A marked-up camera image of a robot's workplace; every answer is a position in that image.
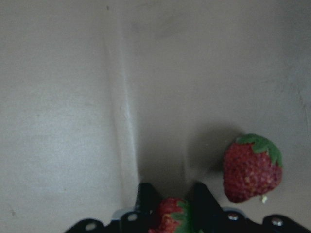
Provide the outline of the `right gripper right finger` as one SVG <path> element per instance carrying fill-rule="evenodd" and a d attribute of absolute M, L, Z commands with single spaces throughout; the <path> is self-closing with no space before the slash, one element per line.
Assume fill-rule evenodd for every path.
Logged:
<path fill-rule="evenodd" d="M 191 195 L 194 229 L 200 233 L 309 233 L 310 230 L 284 215 L 269 215 L 255 223 L 234 208 L 222 208 L 208 187 L 195 182 Z"/>

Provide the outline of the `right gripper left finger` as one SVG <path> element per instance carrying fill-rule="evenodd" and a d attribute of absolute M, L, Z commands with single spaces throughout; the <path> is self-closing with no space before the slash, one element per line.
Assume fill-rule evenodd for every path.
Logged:
<path fill-rule="evenodd" d="M 152 226 L 152 213 L 162 197 L 150 183 L 140 183 L 133 209 L 118 210 L 111 222 L 104 225 L 96 219 L 88 218 L 71 226 L 67 233 L 147 233 Z"/>

